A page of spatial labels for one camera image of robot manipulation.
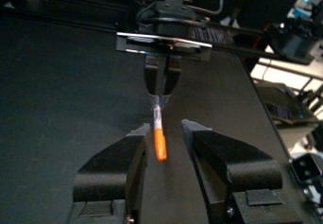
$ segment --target wire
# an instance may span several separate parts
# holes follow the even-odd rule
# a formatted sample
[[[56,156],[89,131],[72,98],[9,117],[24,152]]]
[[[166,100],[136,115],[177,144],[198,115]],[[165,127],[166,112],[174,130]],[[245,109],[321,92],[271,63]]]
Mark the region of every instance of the wire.
[[[141,15],[144,12],[146,12],[146,11],[154,6],[154,4],[156,4],[156,2],[153,1],[153,2],[152,2],[145,8],[142,8],[142,9],[136,13],[136,20],[137,20],[138,22],[142,21],[142,19],[140,19],[140,15]],[[146,25],[146,24],[141,24],[141,23],[138,23],[138,26],[149,27],[149,26],[152,26],[152,24]]]
[[[222,0],[218,0],[218,9],[217,10],[209,10],[209,9],[202,9],[194,6],[188,6],[190,9],[194,10],[194,12],[198,12],[201,14],[208,14],[208,15],[218,15],[222,11]]]
[[[265,70],[264,70],[264,72],[263,72],[263,76],[261,76],[263,81],[265,81],[265,73],[267,73],[267,69],[268,69],[269,65],[271,65],[271,60],[269,60],[269,62],[268,62],[267,68],[265,68]]]

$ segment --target black plastic part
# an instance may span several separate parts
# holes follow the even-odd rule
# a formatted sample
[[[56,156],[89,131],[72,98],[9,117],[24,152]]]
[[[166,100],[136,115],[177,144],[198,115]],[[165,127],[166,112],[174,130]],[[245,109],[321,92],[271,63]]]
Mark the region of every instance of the black plastic part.
[[[66,223],[73,224],[124,224],[125,201],[93,201],[73,203]]]
[[[180,58],[146,56],[144,78],[149,95],[170,95],[180,76],[178,63]]]
[[[297,214],[285,204],[281,191],[261,190],[257,195],[257,203],[249,204],[248,192],[233,193],[230,202],[233,211],[232,215],[226,217],[228,223],[303,223]]]
[[[246,143],[201,130],[193,133],[193,150],[218,173],[232,192],[283,187],[276,161]]]
[[[96,154],[74,180],[73,201],[124,199],[145,154],[141,136],[129,136]]]
[[[130,217],[133,223],[138,223],[148,130],[149,125],[145,124],[124,139],[97,153],[78,170],[74,179],[73,202],[74,208],[78,202],[82,203],[80,218],[88,217],[88,214],[92,217],[113,215],[112,205],[108,207],[106,203],[122,200],[125,202],[124,219]],[[72,210],[70,215],[74,215],[76,212],[77,210]]]
[[[209,223],[301,223],[283,195],[276,161],[194,122],[182,120],[181,129]]]

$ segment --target desk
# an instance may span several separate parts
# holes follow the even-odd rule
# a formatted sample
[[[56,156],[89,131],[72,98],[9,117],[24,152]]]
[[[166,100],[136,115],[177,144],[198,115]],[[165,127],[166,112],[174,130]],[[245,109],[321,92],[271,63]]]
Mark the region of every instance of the desk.
[[[73,178],[86,160],[150,123],[144,56],[114,51],[114,36],[4,17],[0,20],[0,220],[64,223]],[[289,206],[317,223],[288,168],[288,154],[238,58],[213,52],[181,63],[162,113],[169,159],[145,174],[142,224],[206,223],[178,123],[245,141],[281,166]]]

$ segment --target orange object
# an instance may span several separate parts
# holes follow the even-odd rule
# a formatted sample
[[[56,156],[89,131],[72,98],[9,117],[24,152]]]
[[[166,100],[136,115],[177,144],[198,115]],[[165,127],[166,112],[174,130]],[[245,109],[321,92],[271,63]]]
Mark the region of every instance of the orange object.
[[[153,130],[153,140],[154,140],[154,152],[157,161],[166,160],[166,142],[165,136],[161,129]]]
[[[161,111],[156,104],[153,107],[153,142],[157,161],[166,160],[166,141],[162,132]]]

